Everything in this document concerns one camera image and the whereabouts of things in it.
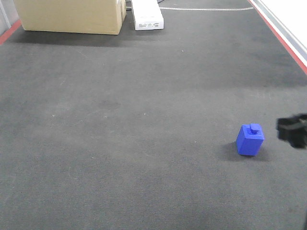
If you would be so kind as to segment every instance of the gray carpet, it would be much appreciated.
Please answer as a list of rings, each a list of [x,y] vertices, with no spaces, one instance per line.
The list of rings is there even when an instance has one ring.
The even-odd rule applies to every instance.
[[[163,16],[0,46],[1,230],[302,229],[307,152],[275,120],[307,111],[307,76],[255,10]],[[234,144],[248,123],[266,137],[254,158]]]

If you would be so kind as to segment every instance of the blue plastic cube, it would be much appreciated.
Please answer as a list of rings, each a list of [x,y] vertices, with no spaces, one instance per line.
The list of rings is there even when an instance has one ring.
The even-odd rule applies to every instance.
[[[259,124],[242,125],[236,139],[236,146],[240,155],[256,156],[262,143],[264,134]]]

